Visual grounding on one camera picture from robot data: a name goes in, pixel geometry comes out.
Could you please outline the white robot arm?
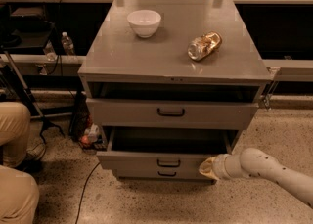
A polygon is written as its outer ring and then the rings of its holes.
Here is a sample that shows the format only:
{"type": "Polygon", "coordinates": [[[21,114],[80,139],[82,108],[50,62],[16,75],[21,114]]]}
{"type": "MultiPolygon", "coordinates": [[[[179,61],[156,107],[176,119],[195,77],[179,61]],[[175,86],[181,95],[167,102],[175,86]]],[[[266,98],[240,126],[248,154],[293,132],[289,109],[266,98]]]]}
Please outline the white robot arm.
{"type": "Polygon", "coordinates": [[[210,157],[199,166],[199,173],[213,180],[265,179],[313,208],[313,178],[287,168],[255,148],[244,149],[236,155],[210,157]]]}

